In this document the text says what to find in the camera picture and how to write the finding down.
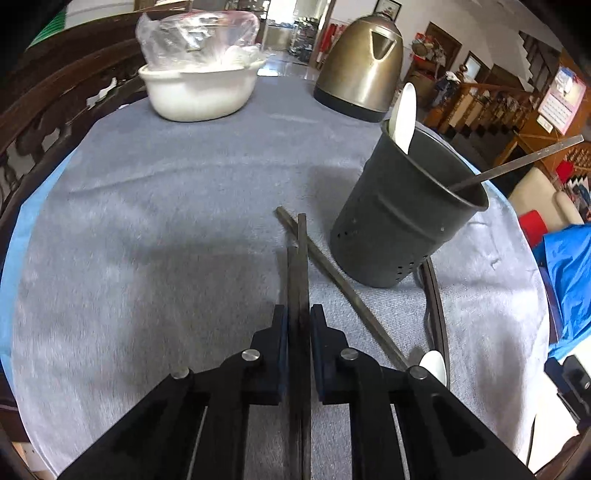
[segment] wooden chair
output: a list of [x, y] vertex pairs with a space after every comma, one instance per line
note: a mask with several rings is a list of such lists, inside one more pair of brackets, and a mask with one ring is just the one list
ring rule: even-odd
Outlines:
[[[189, 9], [190, 4], [147, 10], [158, 19], [179, 13], [179, 7]], [[98, 119], [146, 97], [137, 75], [145, 60], [135, 38], [143, 12], [94, 20], [49, 37], [29, 48], [0, 83], [0, 273], [23, 202]], [[87, 99], [112, 85], [113, 79], [115, 86], [106, 96], [88, 105]], [[48, 146], [48, 139], [56, 136]], [[17, 174], [9, 152], [30, 155], [32, 169]], [[0, 367], [1, 379], [5, 377]], [[13, 432], [24, 434], [16, 402], [5, 381], [0, 387], [0, 423], [5, 426], [0, 426], [0, 477], [33, 479], [11, 444], [20, 439]]]

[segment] white plastic spoon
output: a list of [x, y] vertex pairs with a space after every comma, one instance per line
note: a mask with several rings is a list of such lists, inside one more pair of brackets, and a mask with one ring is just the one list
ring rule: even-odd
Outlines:
[[394, 104], [388, 123], [388, 133], [392, 140], [408, 155], [408, 147], [414, 135], [417, 120], [417, 92], [412, 83], [407, 83]]
[[447, 385], [447, 372], [442, 355], [437, 350], [431, 350], [425, 353], [419, 365], [429, 370], [429, 373], [437, 378], [443, 385]]

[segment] gray towel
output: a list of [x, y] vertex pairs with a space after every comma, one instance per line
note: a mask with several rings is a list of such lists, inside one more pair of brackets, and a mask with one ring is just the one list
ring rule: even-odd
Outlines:
[[[273, 210], [327, 234], [380, 135], [317, 103], [312, 85], [258, 79], [248, 104], [180, 124], [147, 100], [97, 122], [42, 208], [25, 260], [13, 362], [27, 433], [61, 472], [169, 372], [218, 366], [285, 303], [286, 234]], [[506, 200], [433, 255], [451, 391], [510, 448], [527, 448], [547, 354], [534, 258]], [[429, 349], [424, 293], [354, 284], [412, 361]], [[389, 365], [337, 288], [310, 266], [310, 303]], [[254, 407], [245, 478], [284, 478], [285, 409]], [[313, 407], [313, 475], [350, 478], [346, 407]]]

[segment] bowl of food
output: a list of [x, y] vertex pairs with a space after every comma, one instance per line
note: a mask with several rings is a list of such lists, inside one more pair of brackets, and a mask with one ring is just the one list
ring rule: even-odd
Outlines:
[[236, 112], [246, 104], [265, 59], [198, 69], [138, 71], [154, 110], [168, 120], [201, 122]]

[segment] red cushion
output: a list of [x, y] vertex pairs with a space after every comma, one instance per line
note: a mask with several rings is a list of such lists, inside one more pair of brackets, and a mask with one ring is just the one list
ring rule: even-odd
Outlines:
[[542, 241], [542, 237], [548, 233], [548, 228], [537, 210], [532, 210], [519, 217], [519, 225], [523, 230], [530, 248], [534, 248]]
[[558, 175], [560, 181], [564, 184], [573, 174], [573, 170], [573, 164], [563, 160], [558, 164], [558, 167], [556, 167], [556, 174]]

